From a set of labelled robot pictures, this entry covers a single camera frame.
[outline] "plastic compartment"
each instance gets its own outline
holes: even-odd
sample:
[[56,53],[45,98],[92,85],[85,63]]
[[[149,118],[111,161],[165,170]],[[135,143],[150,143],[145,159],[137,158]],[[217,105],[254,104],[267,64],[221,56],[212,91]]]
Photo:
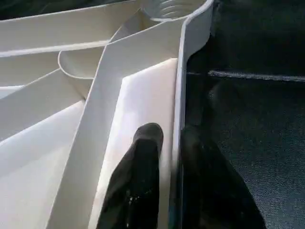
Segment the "plastic compartment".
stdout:
[[0,21],[0,56],[106,45],[137,1]]
[[0,99],[0,107],[1,226],[45,228],[84,101],[56,70]]
[[[64,228],[73,228],[77,227],[77,225],[85,224],[89,221],[88,215],[91,213],[94,200],[97,211],[93,212],[96,218],[91,219],[91,223],[92,225],[96,224],[98,212],[103,201],[101,193],[104,192],[104,190],[100,189],[98,190],[98,196],[96,196],[103,159],[105,152],[108,152],[107,154],[109,155],[113,154],[112,151],[106,151],[108,139],[109,141],[114,141],[109,138],[110,130],[112,124],[115,126],[116,122],[126,122],[126,118],[128,118],[123,113],[120,114],[120,111],[117,111],[117,117],[114,120],[116,108],[118,110],[124,109],[126,114],[131,115],[130,118],[134,122],[132,124],[129,121],[130,125],[125,125],[126,143],[122,144],[124,148],[128,146],[129,141],[127,139],[132,139],[133,131],[142,122],[152,122],[155,119],[156,122],[162,125],[163,131],[168,133],[164,138],[164,144],[167,145],[163,146],[162,160],[160,162],[162,165],[162,197],[164,198],[160,200],[160,203],[162,203],[160,215],[166,219],[162,224],[167,224],[170,192],[168,181],[171,173],[171,133],[173,131],[174,91],[177,69],[177,61],[169,59],[177,59],[178,57],[179,34],[182,23],[183,21],[163,23],[160,26],[154,26],[135,34],[134,36],[137,36],[136,39],[133,36],[129,36],[120,41],[110,43],[105,48],[91,93],[87,99],[86,109],[78,133],[75,137],[61,188],[53,207],[49,228],[58,228],[62,224]],[[133,54],[133,58],[129,58],[126,61],[126,57],[130,53]],[[131,75],[134,75],[135,80],[129,86],[125,85],[127,88],[124,89],[122,79],[125,77],[133,78]],[[164,88],[158,89],[161,79],[164,83]],[[148,90],[149,84],[151,86],[154,85],[152,90]],[[144,89],[147,91],[147,95],[143,94]],[[119,102],[120,90],[127,90],[128,94],[121,95],[121,101]],[[137,92],[142,93],[142,96],[138,97]],[[135,105],[132,106],[133,102],[127,99],[130,97],[134,99],[138,97],[139,101],[135,101]],[[119,108],[117,102],[121,103],[123,107]],[[83,149],[86,149],[86,155],[83,155]],[[121,152],[114,156],[111,163],[116,165],[124,153]],[[107,178],[108,175],[108,173],[102,174],[102,177]],[[100,182],[100,186],[103,188],[107,185],[107,179]],[[72,190],[82,193],[81,198],[74,200],[73,203],[71,202],[72,196],[69,195]],[[78,215],[77,219],[75,217],[70,219],[75,214]]]
[[93,79],[103,50],[104,47],[63,51],[58,57],[59,67],[70,77]]

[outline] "black object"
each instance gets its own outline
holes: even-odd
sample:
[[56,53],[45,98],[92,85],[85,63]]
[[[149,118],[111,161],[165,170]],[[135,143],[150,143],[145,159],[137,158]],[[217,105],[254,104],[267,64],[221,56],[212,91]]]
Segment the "black object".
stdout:
[[304,12],[303,0],[216,0],[187,65],[186,124],[210,133],[268,229],[305,225]]
[[156,229],[163,132],[141,126],[110,179],[97,229]]
[[194,127],[181,137],[183,228],[265,229],[246,184],[217,145]]

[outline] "white plastic panel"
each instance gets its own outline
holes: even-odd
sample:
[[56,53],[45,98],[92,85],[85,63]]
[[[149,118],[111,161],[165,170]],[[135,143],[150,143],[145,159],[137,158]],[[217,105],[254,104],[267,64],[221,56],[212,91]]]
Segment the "white plastic panel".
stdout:
[[0,99],[0,141],[82,100],[64,73],[52,73]]
[[115,42],[127,36],[141,32],[149,27],[152,27],[159,22],[153,21],[141,10],[138,10],[132,15],[122,26],[117,30],[114,36],[111,38],[111,42]]
[[58,68],[58,52],[0,57],[0,99]]
[[79,101],[0,142],[0,228],[46,227],[83,105]]
[[138,8],[132,0],[0,21],[0,56],[105,45]]

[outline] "white plastic frame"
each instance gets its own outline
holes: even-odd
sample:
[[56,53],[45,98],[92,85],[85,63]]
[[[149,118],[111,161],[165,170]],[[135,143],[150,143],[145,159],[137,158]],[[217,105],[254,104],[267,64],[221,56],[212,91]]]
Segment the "white plastic frame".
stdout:
[[[44,41],[44,37],[40,37],[41,40],[37,37],[36,42],[20,38],[6,42],[1,40],[0,55],[63,51],[58,57],[60,69],[56,72],[65,73],[69,85],[81,95],[78,98],[80,101],[87,98],[51,206],[47,228],[95,228],[109,177],[128,149],[136,128],[147,122],[159,123],[164,131],[158,228],[169,226],[168,212],[175,197],[180,130],[184,125],[186,62],[209,38],[212,3],[213,0],[207,0],[193,13],[177,19],[156,19],[154,15],[150,18],[146,15],[149,13],[147,10],[145,13],[137,10],[138,2],[129,1],[0,22],[0,30],[9,31],[6,37],[37,34],[41,30],[34,27],[26,30],[33,23],[44,25],[38,28],[50,29],[43,29],[48,36],[54,34],[55,28],[60,28],[64,33],[55,40]],[[121,14],[123,9],[128,9],[128,12]],[[99,30],[96,18],[93,19],[89,13],[92,11],[96,11],[96,15],[111,16],[108,12],[112,12],[122,16],[112,29],[107,30],[107,36],[97,39],[97,31],[87,31],[88,25]],[[76,15],[83,20],[78,21],[79,28],[84,29],[82,31],[73,26],[70,28],[69,21]],[[62,18],[62,25],[59,25],[58,18]],[[97,37],[86,38],[90,32]],[[70,37],[69,34],[73,33],[81,33],[80,38]],[[84,56],[89,61],[81,61]],[[3,100],[8,101],[15,93]],[[27,127],[21,125],[13,128],[12,132],[10,126],[7,127],[8,134],[4,135],[4,139]]]

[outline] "curved plastic edge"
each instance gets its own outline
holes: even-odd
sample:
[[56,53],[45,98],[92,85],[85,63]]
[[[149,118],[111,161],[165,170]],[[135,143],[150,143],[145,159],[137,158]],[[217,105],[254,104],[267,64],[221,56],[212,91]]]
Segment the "curved plastic edge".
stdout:
[[210,37],[213,2],[214,0],[207,0],[204,5],[189,15],[182,25],[173,122],[170,211],[176,211],[177,207],[182,204],[182,202],[177,203],[176,191],[179,188],[177,187],[177,174],[180,155],[180,132],[185,125],[186,63],[192,54],[205,46]]
[[[122,26],[112,36],[109,44],[117,42],[119,40],[123,40],[139,32],[143,32],[158,24],[158,22],[152,21],[146,16],[146,14],[143,14],[140,10],[138,10],[122,24]],[[101,59],[103,49],[106,46],[107,44],[104,46],[88,49],[61,51],[58,55],[58,65],[68,77],[72,77],[79,80],[93,80],[96,75],[98,62]],[[99,49],[102,49],[102,51],[100,52],[100,55],[96,55],[96,52],[99,52]],[[94,69],[94,73],[91,72],[88,74],[89,68]]]

